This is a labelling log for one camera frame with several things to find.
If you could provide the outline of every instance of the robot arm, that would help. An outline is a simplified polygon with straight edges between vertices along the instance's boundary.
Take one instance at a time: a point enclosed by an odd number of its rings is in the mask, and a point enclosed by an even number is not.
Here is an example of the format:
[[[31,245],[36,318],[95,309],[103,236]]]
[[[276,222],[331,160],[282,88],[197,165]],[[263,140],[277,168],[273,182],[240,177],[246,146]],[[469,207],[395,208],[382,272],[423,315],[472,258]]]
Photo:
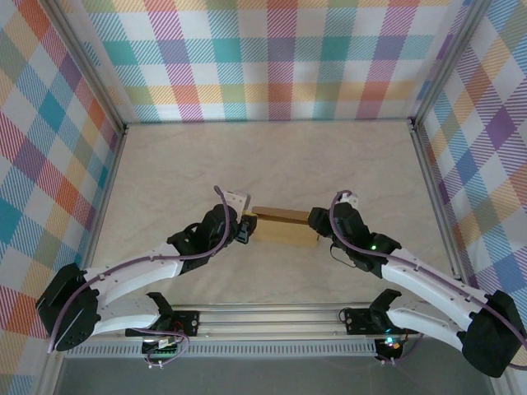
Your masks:
[[[202,222],[188,226],[138,258],[119,263],[115,270],[80,271],[75,264],[63,267],[36,306],[51,335],[51,350],[69,350],[92,335],[114,330],[126,329],[130,336],[140,336],[130,328],[173,333],[181,322],[184,334],[195,336],[198,312],[174,312],[159,293],[121,297],[201,267],[211,251],[215,253],[233,240],[246,244],[256,227],[254,216],[243,215],[248,199],[247,195],[226,193],[229,207],[224,200],[224,206],[214,207]],[[427,302],[385,290],[368,310],[376,333],[410,329],[427,334],[460,350],[481,372],[500,377],[521,342],[489,311],[498,312],[525,338],[512,298],[499,290],[487,295],[438,272],[402,249],[397,241],[370,232],[350,204],[356,199],[343,195],[338,204],[336,201],[330,210],[314,208],[308,220],[310,227],[330,238],[362,271],[392,281]]]
[[[256,228],[256,217],[244,214],[250,196],[222,193],[219,189],[217,192],[224,198],[224,205],[216,205],[202,222],[189,225],[155,249],[113,267],[81,271],[72,263],[61,268],[36,304],[52,338],[50,350],[66,351],[90,336],[108,331],[174,329],[172,308],[161,294],[121,297],[153,282],[205,265],[213,255],[208,252],[216,253],[234,240],[242,244],[249,242]],[[194,321],[190,320],[185,333],[195,334],[198,323]]]
[[[314,208],[310,227],[331,238],[357,268],[398,284],[428,302],[385,290],[370,307],[376,329],[382,333],[406,328],[427,334],[460,350],[479,371],[500,377],[522,343],[498,315],[525,339],[513,299],[500,290],[489,295],[456,281],[426,265],[390,237],[370,232],[350,204],[354,200],[345,193],[340,202],[338,197],[333,200],[330,210]]]

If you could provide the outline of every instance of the colorful checkered wall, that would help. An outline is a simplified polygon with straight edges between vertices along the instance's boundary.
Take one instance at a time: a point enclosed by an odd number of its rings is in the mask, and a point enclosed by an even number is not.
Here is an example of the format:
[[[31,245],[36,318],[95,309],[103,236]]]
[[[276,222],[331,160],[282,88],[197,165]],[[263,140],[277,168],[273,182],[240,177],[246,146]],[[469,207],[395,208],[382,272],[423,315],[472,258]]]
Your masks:
[[[160,122],[405,119],[469,1],[73,3],[124,117]]]
[[[117,142],[37,1],[0,0],[1,394],[29,393],[42,368],[35,303],[81,261]]]
[[[527,0],[495,0],[423,137],[465,270],[527,324]]]

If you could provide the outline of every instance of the black bracket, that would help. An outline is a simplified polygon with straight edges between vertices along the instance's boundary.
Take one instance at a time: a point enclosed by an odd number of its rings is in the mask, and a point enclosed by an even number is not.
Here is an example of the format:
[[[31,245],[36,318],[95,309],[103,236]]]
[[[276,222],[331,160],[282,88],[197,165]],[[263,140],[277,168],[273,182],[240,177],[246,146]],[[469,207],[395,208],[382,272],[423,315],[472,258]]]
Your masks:
[[[341,320],[346,325],[348,335],[404,335],[406,329],[393,327],[386,332],[381,330],[372,319],[370,309],[352,309],[350,307],[341,310]]]
[[[40,319],[50,335],[58,315],[69,297],[86,283],[84,274],[75,263],[62,267],[36,303]],[[55,349],[70,350],[84,342],[100,320],[97,314],[98,290],[87,287],[72,302],[58,329]]]

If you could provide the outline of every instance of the wire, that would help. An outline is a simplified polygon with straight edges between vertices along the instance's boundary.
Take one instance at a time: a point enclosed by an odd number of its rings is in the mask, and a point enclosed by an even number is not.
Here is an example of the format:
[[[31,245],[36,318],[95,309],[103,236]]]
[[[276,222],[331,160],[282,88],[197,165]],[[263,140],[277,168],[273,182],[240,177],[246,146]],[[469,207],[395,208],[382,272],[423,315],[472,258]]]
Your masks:
[[[417,340],[413,343],[412,348],[408,350],[408,352],[402,356],[400,356],[397,360],[406,360],[410,354],[414,353],[417,348],[419,348],[419,345],[421,344],[421,340],[425,337],[424,333],[421,333]]]
[[[403,265],[409,266],[409,268],[411,268],[412,270],[415,267],[417,267],[417,264],[415,264],[413,262],[410,262],[410,261],[408,261],[408,260],[406,260],[404,258],[388,255],[387,253],[378,253],[376,251],[371,251],[369,249],[361,249],[361,248],[349,243],[346,239],[344,239],[342,234],[338,231],[337,225],[335,224],[334,211],[335,211],[335,205],[337,204],[338,200],[345,193],[351,195],[352,191],[343,190],[343,191],[340,191],[339,193],[337,193],[337,195],[333,198],[333,201],[331,202],[331,207],[329,208],[329,224],[331,225],[331,229],[335,233],[335,236],[337,236],[337,239],[339,239],[346,247],[348,247],[349,249],[352,249],[353,251],[356,251],[358,253],[363,253],[365,255],[371,255],[371,256],[374,256],[374,257],[382,257],[382,258],[389,259],[391,261],[399,262],[399,263],[402,263]],[[455,292],[459,292],[464,297],[470,297],[471,296],[471,294],[469,294],[463,288],[458,288],[458,287],[453,286],[447,280],[441,278],[440,276],[437,276],[434,272],[431,272],[431,271],[427,270],[425,267],[419,267],[419,271],[422,271],[422,272],[426,273],[430,278],[432,278],[433,280],[435,280],[437,282],[440,282],[443,286],[446,286],[450,290],[453,290]],[[521,333],[518,331],[518,329],[516,329],[514,327],[514,325],[512,325],[505,317],[503,317],[495,309],[493,309],[492,307],[484,304],[481,300],[478,300],[477,298],[471,297],[470,301],[474,302],[481,309],[485,309],[490,314],[492,314],[494,317],[496,317],[499,321],[501,321],[518,338],[518,340],[520,341],[521,345],[527,350],[527,341],[524,339],[524,337],[521,335]],[[527,366],[520,366],[520,365],[515,365],[515,364],[509,364],[509,366],[512,369],[527,370]]]
[[[98,276],[95,276],[92,279],[90,279],[89,281],[85,282],[82,286],[77,288],[77,290],[75,292],[72,293],[72,295],[69,297],[69,299],[66,301],[66,303],[64,304],[64,306],[60,310],[60,313],[58,314],[57,320],[55,321],[55,324],[53,326],[53,330],[51,331],[51,336],[50,336],[49,345],[48,345],[48,354],[51,354],[54,351],[54,349],[55,349],[55,346],[56,346],[56,342],[55,341],[57,340],[57,335],[58,335],[58,330],[60,329],[60,324],[62,323],[62,321],[64,319],[64,316],[66,315],[66,312],[68,311],[68,309],[71,306],[71,304],[73,303],[73,301],[86,288],[88,288],[89,286],[93,285],[94,283],[96,283],[98,281],[103,281],[103,280],[101,280],[101,278],[104,278],[104,277],[107,277],[107,276],[111,276],[113,273],[118,272],[119,270],[124,269],[126,267],[130,267],[132,265],[135,265],[136,263],[142,263],[142,262],[146,262],[146,261],[152,261],[153,262],[153,261],[159,261],[159,260],[163,260],[163,259],[177,259],[177,260],[180,260],[180,261],[187,261],[187,260],[190,260],[190,259],[200,259],[200,258],[205,258],[205,257],[212,256],[215,253],[217,253],[220,249],[222,249],[223,244],[225,244],[225,242],[227,240],[227,237],[229,236],[229,233],[231,232],[231,217],[229,215],[229,206],[227,205],[227,201],[225,199],[225,195],[223,194],[222,190],[217,185],[215,185],[214,186],[214,192],[216,192],[220,196],[220,199],[222,200],[222,204],[223,204],[223,210],[225,211],[225,231],[223,232],[222,239],[216,245],[216,247],[213,247],[212,249],[210,249],[209,251],[207,251],[205,253],[196,253],[195,255],[186,255],[186,256],[182,256],[182,255],[158,255],[158,256],[155,256],[155,257],[145,256],[145,257],[131,259],[129,261],[120,263],[119,265],[117,265],[115,267],[111,267],[107,271],[102,272]]]
[[[146,333],[148,335],[167,335],[167,336],[180,337],[180,338],[185,340],[184,347],[176,355],[172,356],[168,360],[165,360],[163,362],[159,362],[158,364],[154,364],[152,362],[152,360],[150,359],[150,355],[152,353],[148,353],[147,354],[147,362],[149,364],[149,367],[159,366],[160,368],[164,368],[170,362],[173,362],[173,361],[177,360],[178,358],[180,358],[181,355],[183,355],[189,349],[189,346],[190,346],[190,338],[187,335],[185,335],[184,333],[182,333],[182,332],[152,331],[150,329],[141,329],[141,328],[134,328],[133,330],[134,331],[138,331],[138,332],[142,332],[142,333]]]
[[[356,265],[350,265],[349,263],[346,263],[344,261],[341,261],[340,259],[336,258],[334,255],[333,255],[333,248],[337,247],[337,245],[335,243],[331,244],[331,247],[329,247],[329,255],[331,255],[331,258],[333,258],[335,261],[337,262],[340,262],[340,263],[343,263],[344,265],[350,267],[351,269],[354,269],[356,268],[357,266]]]

